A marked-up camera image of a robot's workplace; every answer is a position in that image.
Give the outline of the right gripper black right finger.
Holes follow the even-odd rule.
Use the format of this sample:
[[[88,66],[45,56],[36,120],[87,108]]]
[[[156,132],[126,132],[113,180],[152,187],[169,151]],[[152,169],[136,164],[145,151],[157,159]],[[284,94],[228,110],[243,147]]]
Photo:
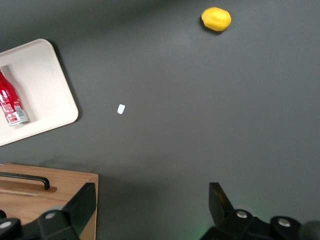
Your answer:
[[[211,182],[208,205],[214,222],[202,240],[299,240],[302,224],[287,216],[264,222],[244,209],[235,209],[218,182]]]

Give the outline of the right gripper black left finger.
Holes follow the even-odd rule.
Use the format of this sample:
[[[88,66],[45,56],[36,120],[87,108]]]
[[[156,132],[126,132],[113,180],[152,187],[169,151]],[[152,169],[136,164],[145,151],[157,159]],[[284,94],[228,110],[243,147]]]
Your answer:
[[[2,240],[78,240],[97,208],[96,185],[85,183],[61,210],[42,213],[22,225],[19,218],[0,220]]]

